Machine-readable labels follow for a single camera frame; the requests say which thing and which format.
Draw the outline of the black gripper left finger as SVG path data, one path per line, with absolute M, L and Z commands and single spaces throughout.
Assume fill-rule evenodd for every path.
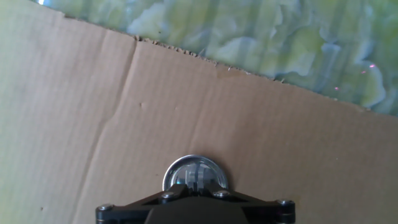
M 128 205 L 106 203 L 95 210 L 96 224 L 145 223 L 151 210 L 160 205 L 194 196 L 185 184 L 175 184 L 166 191 L 158 192 Z

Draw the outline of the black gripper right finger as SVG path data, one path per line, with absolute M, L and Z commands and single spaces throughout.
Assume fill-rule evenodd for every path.
M 264 201 L 216 182 L 202 187 L 195 185 L 195 195 L 203 199 L 199 214 L 213 223 L 294 223 L 295 203 L 278 199 Z

